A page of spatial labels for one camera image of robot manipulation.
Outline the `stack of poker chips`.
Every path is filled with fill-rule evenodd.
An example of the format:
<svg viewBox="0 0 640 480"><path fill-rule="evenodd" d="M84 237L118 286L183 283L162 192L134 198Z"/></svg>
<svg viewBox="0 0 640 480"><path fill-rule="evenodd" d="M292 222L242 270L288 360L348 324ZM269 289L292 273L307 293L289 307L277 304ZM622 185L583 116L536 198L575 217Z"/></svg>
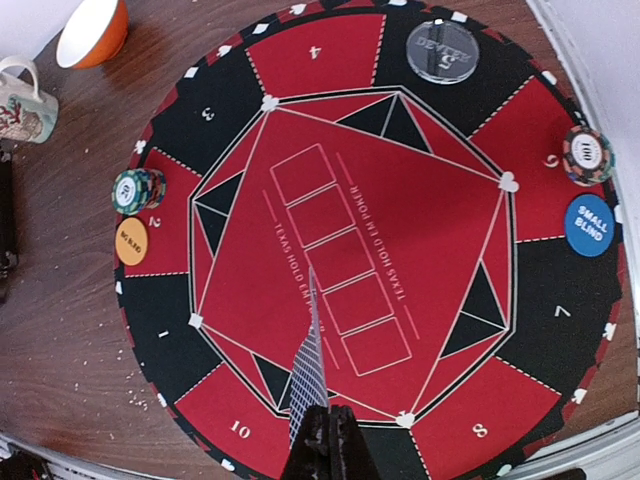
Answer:
<svg viewBox="0 0 640 480"><path fill-rule="evenodd" d="M160 170L130 169L116 177L111 198L117 213L131 216L158 207L166 190L166 178Z"/></svg>
<svg viewBox="0 0 640 480"><path fill-rule="evenodd" d="M608 181L615 166L609 140L587 125L577 125L568 131L563 141L562 160L569 179L583 187Z"/></svg>

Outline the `orange big blind button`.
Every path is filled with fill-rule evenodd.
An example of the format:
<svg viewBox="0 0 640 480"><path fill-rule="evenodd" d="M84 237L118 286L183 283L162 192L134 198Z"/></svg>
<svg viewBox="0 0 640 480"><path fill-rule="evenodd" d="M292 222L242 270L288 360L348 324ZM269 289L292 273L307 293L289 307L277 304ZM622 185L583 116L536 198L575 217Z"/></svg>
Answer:
<svg viewBox="0 0 640 480"><path fill-rule="evenodd" d="M143 222L137 217L123 220L116 230L115 251L126 266L139 265L148 252L148 233Z"/></svg>

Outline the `blue small blind button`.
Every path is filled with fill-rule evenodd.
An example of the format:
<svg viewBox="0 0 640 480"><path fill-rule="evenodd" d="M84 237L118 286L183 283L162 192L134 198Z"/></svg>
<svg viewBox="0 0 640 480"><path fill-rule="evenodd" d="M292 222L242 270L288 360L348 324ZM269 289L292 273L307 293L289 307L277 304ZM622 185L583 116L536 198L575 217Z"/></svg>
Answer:
<svg viewBox="0 0 640 480"><path fill-rule="evenodd" d="M601 256L614 239L613 212L601 197L580 195L566 210L564 229L566 240L576 253L589 258Z"/></svg>

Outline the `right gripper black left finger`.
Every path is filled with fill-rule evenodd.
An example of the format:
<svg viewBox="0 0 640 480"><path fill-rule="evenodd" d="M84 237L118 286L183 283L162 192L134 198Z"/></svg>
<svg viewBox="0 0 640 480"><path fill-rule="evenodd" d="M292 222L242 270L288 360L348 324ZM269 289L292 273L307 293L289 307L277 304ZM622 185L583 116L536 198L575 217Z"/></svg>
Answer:
<svg viewBox="0 0 640 480"><path fill-rule="evenodd" d="M328 427L328 408L310 406L280 476L282 480L330 478Z"/></svg>

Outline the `black dealer button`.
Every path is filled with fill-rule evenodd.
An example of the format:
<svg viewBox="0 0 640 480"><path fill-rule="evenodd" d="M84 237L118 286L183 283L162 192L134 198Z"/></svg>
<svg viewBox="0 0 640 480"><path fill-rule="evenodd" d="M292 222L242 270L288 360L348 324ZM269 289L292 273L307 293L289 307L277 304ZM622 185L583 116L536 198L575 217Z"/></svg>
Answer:
<svg viewBox="0 0 640 480"><path fill-rule="evenodd" d="M465 81L476 70L480 48L473 34L453 21L436 19L415 27L406 40L413 72L438 85Z"/></svg>

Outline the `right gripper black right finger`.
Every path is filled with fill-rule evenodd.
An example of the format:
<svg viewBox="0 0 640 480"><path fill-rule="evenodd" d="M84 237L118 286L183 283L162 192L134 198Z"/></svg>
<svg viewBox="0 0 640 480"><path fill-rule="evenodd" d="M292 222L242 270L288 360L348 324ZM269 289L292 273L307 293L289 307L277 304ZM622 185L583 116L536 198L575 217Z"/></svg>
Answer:
<svg viewBox="0 0 640 480"><path fill-rule="evenodd" d="M343 480L381 477L348 406L331 407L329 412L330 478Z"/></svg>

